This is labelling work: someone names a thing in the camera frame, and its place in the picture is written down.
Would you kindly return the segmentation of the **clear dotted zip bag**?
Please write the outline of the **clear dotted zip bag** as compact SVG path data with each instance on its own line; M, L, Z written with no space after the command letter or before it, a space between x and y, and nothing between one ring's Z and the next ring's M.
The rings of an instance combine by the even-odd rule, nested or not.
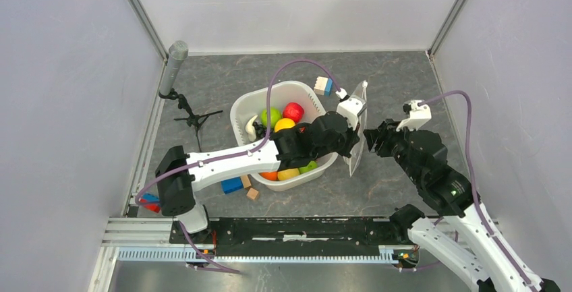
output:
M355 90L353 91L351 98L357 99L362 103L362 110L357 114L358 125L356 126L359 142L351 150L351 158L348 159L347 163L349 165L349 176L352 177L356 172L362 155L364 152L364 145L366 139L363 131L367 126L367 87L368 82L363 80L359 83Z

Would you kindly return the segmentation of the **yellow apple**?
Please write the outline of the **yellow apple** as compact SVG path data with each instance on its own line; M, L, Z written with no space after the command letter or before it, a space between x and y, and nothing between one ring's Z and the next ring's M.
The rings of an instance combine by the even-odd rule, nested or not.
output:
M296 122L290 118L282 118L275 123L274 132L278 132L282 129L290 129L296 126Z

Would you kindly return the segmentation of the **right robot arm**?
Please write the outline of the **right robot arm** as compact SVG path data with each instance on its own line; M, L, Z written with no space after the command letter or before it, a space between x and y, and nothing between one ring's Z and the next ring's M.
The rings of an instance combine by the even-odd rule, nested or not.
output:
M472 291L559 291L559 286L528 267L498 230L471 181L447 163L440 136L427 130L402 130L388 119L364 131L368 150L393 158L423 201L468 245L443 236L436 225L408 204L391 217L389 233L397 243L429 251Z

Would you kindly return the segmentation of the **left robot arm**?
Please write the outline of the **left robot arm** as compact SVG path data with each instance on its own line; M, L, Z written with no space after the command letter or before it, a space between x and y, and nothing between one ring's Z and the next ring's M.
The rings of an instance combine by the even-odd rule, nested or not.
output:
M212 234L212 225L206 209L195 201L195 192L242 175L305 167L330 153L350 158L363 128L362 117L329 111L311 123L282 129L245 146L198 154L174 146L155 171L161 213L182 216L188 237L204 243Z

